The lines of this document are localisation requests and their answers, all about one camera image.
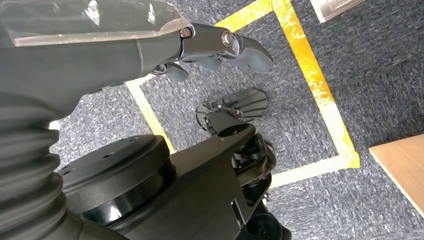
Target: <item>yellow tape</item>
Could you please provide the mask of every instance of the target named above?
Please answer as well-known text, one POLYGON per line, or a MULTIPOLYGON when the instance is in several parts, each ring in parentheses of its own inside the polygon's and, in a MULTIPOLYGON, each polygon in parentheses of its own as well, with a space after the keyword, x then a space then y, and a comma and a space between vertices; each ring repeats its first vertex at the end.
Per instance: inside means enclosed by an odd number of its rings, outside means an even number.
POLYGON ((172 146, 171 141, 169 140, 167 134, 165 133, 164 129, 161 126, 161 123, 159 122, 158 118, 153 112, 152 106, 150 106, 146 96, 144 95, 143 91, 140 88, 141 84, 151 79, 152 77, 153 75, 148 75, 143 78, 127 81, 125 85, 129 89, 129 92, 131 93, 132 98, 137 103, 137 106, 140 109, 141 114, 143 114, 144 119, 146 120, 153 134, 161 135, 165 139, 166 144, 168 145, 170 154, 173 154, 175 153, 174 147, 172 146))
POLYGON ((269 0, 256 0, 231 16, 215 24, 215 27, 226 28, 235 32, 246 25, 262 18, 273 11, 269 0))
POLYGON ((292 4, 281 0, 273 0, 272 3, 274 12, 315 98, 338 154, 341 156, 352 155, 349 159, 353 162, 348 164, 348 167, 358 167, 359 158, 355 157, 357 154, 354 145, 292 4))

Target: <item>black plate with holes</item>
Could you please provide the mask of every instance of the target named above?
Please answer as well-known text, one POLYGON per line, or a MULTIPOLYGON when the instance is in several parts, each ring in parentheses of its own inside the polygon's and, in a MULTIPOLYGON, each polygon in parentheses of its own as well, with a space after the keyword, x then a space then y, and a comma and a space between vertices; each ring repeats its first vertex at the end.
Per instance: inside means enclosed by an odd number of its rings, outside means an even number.
POLYGON ((149 134, 113 142, 71 162, 58 172, 69 209, 103 225, 116 221, 172 181, 169 156, 164 138, 149 134))

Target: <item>bolt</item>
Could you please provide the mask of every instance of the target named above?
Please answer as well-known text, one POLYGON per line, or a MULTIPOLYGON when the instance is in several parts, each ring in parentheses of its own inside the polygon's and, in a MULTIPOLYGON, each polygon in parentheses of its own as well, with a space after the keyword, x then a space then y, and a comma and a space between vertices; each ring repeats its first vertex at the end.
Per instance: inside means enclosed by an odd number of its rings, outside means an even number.
POLYGON ((179 31, 179 35, 182 37, 182 38, 188 38, 188 37, 190 37, 190 35, 192 34, 192 31, 190 30, 190 28, 188 28, 188 27, 186 27, 186 28, 183 28, 183 29, 181 29, 180 31, 179 31))
POLYGON ((236 110, 235 117, 237 117, 238 119, 241 119, 243 117, 243 112, 240 110, 236 110))
POLYGON ((233 34, 230 31, 225 30, 222 33, 222 43, 224 44, 224 46, 231 47, 233 45, 233 40, 233 34))

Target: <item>screw hole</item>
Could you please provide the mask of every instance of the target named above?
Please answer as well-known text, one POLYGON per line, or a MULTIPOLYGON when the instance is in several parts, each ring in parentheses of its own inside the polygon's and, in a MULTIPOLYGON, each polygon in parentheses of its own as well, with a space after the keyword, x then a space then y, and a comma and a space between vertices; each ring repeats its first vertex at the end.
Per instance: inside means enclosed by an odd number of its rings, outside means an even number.
POLYGON ((110 156, 112 156, 114 154, 114 152, 111 152, 111 153, 109 153, 109 154, 107 154, 107 155, 104 155, 103 156, 103 158, 105 159, 105 158, 108 158, 108 157, 110 157, 110 156))

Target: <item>yellow floor marking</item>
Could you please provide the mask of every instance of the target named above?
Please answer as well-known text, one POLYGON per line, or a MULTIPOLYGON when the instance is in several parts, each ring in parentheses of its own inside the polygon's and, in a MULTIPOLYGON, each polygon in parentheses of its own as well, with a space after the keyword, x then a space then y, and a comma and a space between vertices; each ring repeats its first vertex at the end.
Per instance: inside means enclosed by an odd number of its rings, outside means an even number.
MULTIPOLYGON (((281 24, 339 155, 275 174, 271 187, 276 188, 341 169, 358 168, 360 166, 358 153, 355 152, 343 119, 290 0, 256 0, 215 26, 235 32, 272 11, 275 12, 281 24)), ((153 133, 164 136, 173 153, 174 149, 165 131, 140 89, 140 85, 150 78, 151 76, 136 79, 127 82, 126 86, 153 133)))
POLYGON ((315 98, 339 154, 354 153, 354 145, 291 3, 273 0, 275 14, 315 98))
POLYGON ((256 0, 229 17, 215 24, 215 27, 226 28, 235 32, 248 24, 262 18, 273 11, 269 0, 256 0))
POLYGON ((161 135, 165 139, 170 153, 173 154, 175 153, 174 147, 172 146, 167 134, 165 133, 164 129, 161 126, 161 123, 159 122, 158 118, 153 112, 152 106, 150 106, 149 102, 146 99, 146 96, 144 95, 142 89, 140 88, 140 86, 143 83, 145 83, 146 81, 150 80, 153 77, 154 75, 147 75, 142 78, 138 78, 132 81, 127 81, 125 85, 129 89, 129 92, 131 93, 132 98, 137 103, 138 108, 141 111, 141 114, 143 114, 153 134, 161 135))
POLYGON ((348 155, 338 155, 328 159, 320 160, 305 166, 297 167, 272 175, 270 189, 310 179, 323 174, 332 173, 342 169, 350 168, 349 164, 355 159, 359 160, 357 153, 348 155))

